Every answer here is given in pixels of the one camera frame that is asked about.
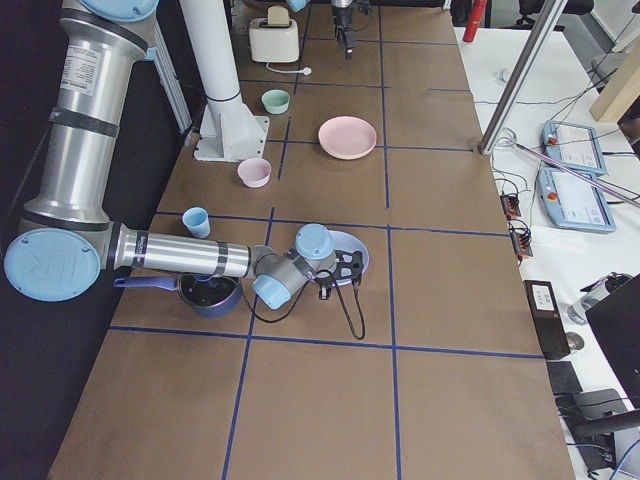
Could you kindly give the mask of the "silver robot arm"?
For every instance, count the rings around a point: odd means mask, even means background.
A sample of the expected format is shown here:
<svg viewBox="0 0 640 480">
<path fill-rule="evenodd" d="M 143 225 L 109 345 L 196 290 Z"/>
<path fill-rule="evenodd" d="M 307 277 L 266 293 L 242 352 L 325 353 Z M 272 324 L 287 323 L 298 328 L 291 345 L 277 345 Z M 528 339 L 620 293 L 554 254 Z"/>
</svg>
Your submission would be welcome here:
<svg viewBox="0 0 640 480">
<path fill-rule="evenodd" d="M 199 240 L 112 221 L 102 203 L 133 65 L 156 34 L 153 1 L 66 1 L 60 23 L 69 44 L 47 131 L 38 195 L 24 205 L 4 271 L 23 295 L 66 301 L 104 269 L 122 266 L 189 274 L 198 280 L 249 278 L 277 309 L 308 283 L 322 290 L 361 275 L 360 251 L 335 246 L 330 231 L 307 224 L 284 254 L 271 248 Z"/>
</svg>

